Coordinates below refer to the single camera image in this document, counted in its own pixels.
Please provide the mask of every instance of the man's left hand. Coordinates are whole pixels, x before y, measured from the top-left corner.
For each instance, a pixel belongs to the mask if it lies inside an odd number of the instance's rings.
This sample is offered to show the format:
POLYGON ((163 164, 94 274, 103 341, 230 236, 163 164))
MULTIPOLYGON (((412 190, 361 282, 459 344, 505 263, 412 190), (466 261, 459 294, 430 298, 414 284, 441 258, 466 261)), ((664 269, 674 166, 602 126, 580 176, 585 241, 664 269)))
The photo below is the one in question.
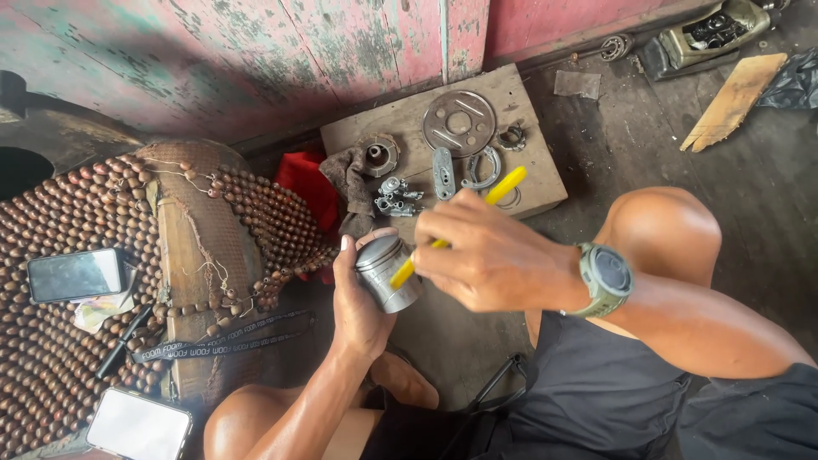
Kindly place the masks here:
POLYGON ((362 358, 374 361, 386 348, 396 313, 383 313, 372 294, 358 283, 357 249, 349 235, 341 238, 341 251, 332 264, 335 272, 335 339, 362 358))

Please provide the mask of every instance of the yellow tool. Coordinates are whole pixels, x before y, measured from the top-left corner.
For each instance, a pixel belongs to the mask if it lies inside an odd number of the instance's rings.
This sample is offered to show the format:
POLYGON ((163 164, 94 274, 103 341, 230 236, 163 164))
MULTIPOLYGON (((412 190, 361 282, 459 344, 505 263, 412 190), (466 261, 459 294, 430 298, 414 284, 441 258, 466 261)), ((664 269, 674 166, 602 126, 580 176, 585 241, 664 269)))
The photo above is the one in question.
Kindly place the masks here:
MULTIPOLYGON (((489 205, 496 205, 497 202, 506 195, 506 193, 511 192, 514 187, 517 187, 519 183, 525 179, 525 176, 528 174, 528 171, 525 170, 525 166, 517 166, 515 170, 511 171, 506 175, 500 183, 494 187, 488 195, 486 195, 486 202, 489 205)), ((443 248, 449 246, 448 241, 444 240, 437 240, 432 243, 432 247, 436 248, 443 248)), ((407 279, 415 272, 415 265, 411 262, 411 257, 407 259, 406 262, 401 265, 401 268, 392 275, 392 278, 389 279, 389 285, 394 290, 400 289, 403 286, 403 283, 406 282, 407 279)))

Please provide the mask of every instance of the red cloth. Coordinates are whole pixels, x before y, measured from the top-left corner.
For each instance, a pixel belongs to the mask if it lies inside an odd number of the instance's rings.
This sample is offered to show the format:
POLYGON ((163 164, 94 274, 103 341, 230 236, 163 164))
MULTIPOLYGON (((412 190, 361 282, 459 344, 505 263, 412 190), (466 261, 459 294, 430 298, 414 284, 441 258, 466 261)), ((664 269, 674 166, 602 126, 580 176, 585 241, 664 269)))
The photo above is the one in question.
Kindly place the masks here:
MULTIPOLYGON (((326 160, 326 156, 315 151, 285 153, 273 180, 306 200, 317 226, 324 231, 329 241, 337 242, 338 228, 341 225, 338 217, 338 192, 318 170, 318 165, 323 160, 326 160)), ((334 282, 331 270, 329 276, 325 269, 317 273, 321 274, 325 284, 334 282)))

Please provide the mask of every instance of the piston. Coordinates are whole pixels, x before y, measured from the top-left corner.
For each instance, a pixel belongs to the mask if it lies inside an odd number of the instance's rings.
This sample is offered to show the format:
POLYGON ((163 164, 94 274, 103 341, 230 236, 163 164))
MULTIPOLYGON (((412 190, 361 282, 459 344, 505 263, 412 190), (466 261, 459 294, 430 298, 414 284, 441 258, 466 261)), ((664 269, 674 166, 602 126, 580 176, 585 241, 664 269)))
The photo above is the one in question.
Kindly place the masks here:
POLYGON ((398 235, 376 238, 357 253, 355 271, 384 313, 405 309, 423 293, 418 277, 410 277, 397 290, 389 285, 389 279, 410 255, 409 247, 398 235))

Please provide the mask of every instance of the black plastic bag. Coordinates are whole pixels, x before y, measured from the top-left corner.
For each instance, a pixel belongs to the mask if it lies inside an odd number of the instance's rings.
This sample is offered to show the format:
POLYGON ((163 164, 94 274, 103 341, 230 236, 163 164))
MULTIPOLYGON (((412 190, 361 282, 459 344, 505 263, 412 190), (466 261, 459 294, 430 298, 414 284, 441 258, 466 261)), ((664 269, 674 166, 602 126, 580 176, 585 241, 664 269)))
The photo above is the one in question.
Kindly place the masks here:
POLYGON ((789 58, 756 102, 779 109, 818 107, 818 47, 789 58))

